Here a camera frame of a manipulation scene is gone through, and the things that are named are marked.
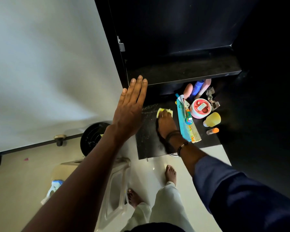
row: foot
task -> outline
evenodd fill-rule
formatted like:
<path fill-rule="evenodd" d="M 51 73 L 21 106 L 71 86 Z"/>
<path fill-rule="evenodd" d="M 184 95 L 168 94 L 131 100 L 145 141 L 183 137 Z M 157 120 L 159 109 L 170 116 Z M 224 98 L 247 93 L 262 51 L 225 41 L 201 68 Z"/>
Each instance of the foot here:
<path fill-rule="evenodd" d="M 136 206 L 138 206 L 140 203 L 144 202 L 144 200 L 137 193 L 135 193 L 135 191 L 132 189 L 128 190 L 127 195 L 128 195 L 129 204 L 134 208 L 136 208 Z"/>
<path fill-rule="evenodd" d="M 176 185 L 176 171 L 170 165 L 166 166 L 165 178 L 166 182 L 173 182 Z"/>

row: pants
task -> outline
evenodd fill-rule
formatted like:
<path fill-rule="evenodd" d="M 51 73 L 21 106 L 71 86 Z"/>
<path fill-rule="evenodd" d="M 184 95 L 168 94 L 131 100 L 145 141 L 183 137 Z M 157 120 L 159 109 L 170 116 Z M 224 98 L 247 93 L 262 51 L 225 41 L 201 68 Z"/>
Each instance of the pants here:
<path fill-rule="evenodd" d="M 146 203 L 140 203 L 121 232 L 148 222 L 167 222 L 182 228 L 186 232 L 194 232 L 182 205 L 178 189 L 173 182 L 167 182 L 158 191 L 152 209 Z"/>

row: black wristband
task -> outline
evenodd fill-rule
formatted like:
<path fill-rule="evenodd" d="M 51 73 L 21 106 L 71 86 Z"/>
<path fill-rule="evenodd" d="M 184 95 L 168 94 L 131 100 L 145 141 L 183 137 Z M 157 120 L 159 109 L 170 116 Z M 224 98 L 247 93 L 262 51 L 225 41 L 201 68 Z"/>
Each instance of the black wristband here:
<path fill-rule="evenodd" d="M 172 136 L 175 136 L 175 135 L 182 135 L 182 134 L 181 134 L 181 132 L 179 130 L 174 130 L 174 131 L 170 132 L 168 135 L 166 135 L 165 141 L 166 142 L 169 142 L 170 141 L 170 138 Z"/>
<path fill-rule="evenodd" d="M 181 156 L 181 155 L 180 155 L 180 151 L 181 151 L 181 149 L 182 149 L 185 145 L 188 145 L 188 144 L 189 144 L 189 142 L 185 142 L 184 144 L 182 144 L 182 145 L 178 148 L 178 151 L 177 151 L 178 156 Z"/>

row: dark blue sleeve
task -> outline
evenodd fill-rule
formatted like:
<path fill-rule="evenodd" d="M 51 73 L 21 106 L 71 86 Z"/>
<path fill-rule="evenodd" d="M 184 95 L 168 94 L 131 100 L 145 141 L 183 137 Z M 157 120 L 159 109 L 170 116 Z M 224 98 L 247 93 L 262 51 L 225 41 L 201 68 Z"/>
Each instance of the dark blue sleeve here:
<path fill-rule="evenodd" d="M 290 199 L 211 156 L 193 183 L 222 231 L 290 231 Z"/>

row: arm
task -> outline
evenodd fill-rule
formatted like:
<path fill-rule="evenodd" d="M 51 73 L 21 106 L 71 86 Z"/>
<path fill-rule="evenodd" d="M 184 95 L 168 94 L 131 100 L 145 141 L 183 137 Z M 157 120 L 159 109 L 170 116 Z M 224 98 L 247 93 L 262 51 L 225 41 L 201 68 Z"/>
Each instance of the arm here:
<path fill-rule="evenodd" d="M 142 76 L 132 79 L 128 90 L 123 89 L 113 122 L 101 140 L 23 232 L 94 230 L 116 154 L 139 129 L 146 90 L 147 80 Z"/>
<path fill-rule="evenodd" d="M 166 112 L 159 114 L 158 124 L 163 138 L 177 129 Z M 170 138 L 175 150 L 185 142 L 180 134 Z M 222 231 L 290 231 L 290 199 L 193 144 L 182 148 L 181 157 L 202 202 Z"/>

